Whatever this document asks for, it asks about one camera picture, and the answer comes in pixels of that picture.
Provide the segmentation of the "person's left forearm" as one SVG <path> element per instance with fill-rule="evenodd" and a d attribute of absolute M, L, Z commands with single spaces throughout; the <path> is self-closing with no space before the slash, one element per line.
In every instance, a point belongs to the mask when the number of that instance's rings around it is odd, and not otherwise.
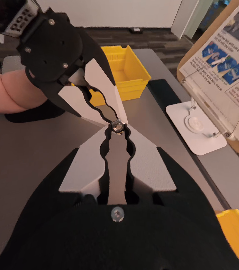
<path fill-rule="evenodd" d="M 24 112 L 46 101 L 47 97 L 29 81 L 24 69 L 0 74 L 0 114 Z"/>

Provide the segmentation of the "printed instruction sheet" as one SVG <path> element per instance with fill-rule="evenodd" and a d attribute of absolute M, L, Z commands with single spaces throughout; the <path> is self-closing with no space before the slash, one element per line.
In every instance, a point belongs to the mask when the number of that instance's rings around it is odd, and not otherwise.
<path fill-rule="evenodd" d="M 179 72 L 192 94 L 220 119 L 239 118 L 239 5 Z"/>

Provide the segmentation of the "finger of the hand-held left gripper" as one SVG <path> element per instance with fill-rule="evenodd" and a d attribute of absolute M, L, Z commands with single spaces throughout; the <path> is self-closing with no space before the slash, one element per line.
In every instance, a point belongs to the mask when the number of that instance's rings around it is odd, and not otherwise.
<path fill-rule="evenodd" d="M 82 119 L 97 126 L 111 124 L 102 111 L 91 104 L 93 90 L 85 86 L 64 86 L 58 95 L 77 112 Z"/>
<path fill-rule="evenodd" d="M 116 119 L 128 124 L 128 118 L 122 104 L 117 86 L 112 83 L 104 70 L 93 58 L 85 65 L 85 81 L 93 90 L 100 92 L 105 100 L 105 104 L 114 110 Z"/>

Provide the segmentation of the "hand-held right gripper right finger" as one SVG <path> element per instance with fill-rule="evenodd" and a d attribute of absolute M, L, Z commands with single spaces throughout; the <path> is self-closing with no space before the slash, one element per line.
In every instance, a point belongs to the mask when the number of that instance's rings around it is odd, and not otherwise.
<path fill-rule="evenodd" d="M 129 124 L 124 126 L 124 136 L 130 155 L 124 191 L 126 203 L 148 203 L 155 193 L 176 191 L 158 147 Z"/>

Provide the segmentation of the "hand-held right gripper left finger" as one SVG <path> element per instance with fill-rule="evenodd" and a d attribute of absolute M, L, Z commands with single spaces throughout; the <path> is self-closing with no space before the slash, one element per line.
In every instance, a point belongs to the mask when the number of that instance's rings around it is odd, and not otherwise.
<path fill-rule="evenodd" d="M 83 197 L 92 195 L 99 204 L 108 203 L 109 170 L 106 155 L 110 139 L 111 124 L 108 124 L 78 148 L 59 187 L 60 193 L 78 193 Z"/>

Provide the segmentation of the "white stand base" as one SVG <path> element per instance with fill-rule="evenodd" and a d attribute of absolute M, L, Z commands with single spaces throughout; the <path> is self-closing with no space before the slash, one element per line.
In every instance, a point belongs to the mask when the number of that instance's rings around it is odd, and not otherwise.
<path fill-rule="evenodd" d="M 165 111 L 195 155 L 202 156 L 227 145 L 225 137 L 193 98 L 169 105 Z"/>

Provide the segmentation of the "yellow plastic bin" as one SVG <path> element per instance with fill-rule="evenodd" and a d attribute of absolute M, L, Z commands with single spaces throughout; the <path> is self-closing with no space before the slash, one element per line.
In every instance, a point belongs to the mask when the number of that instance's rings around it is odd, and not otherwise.
<path fill-rule="evenodd" d="M 239 210 L 216 211 L 216 217 L 228 243 L 239 258 Z"/>
<path fill-rule="evenodd" d="M 140 98 L 151 79 L 130 46 L 102 46 L 122 101 Z"/>

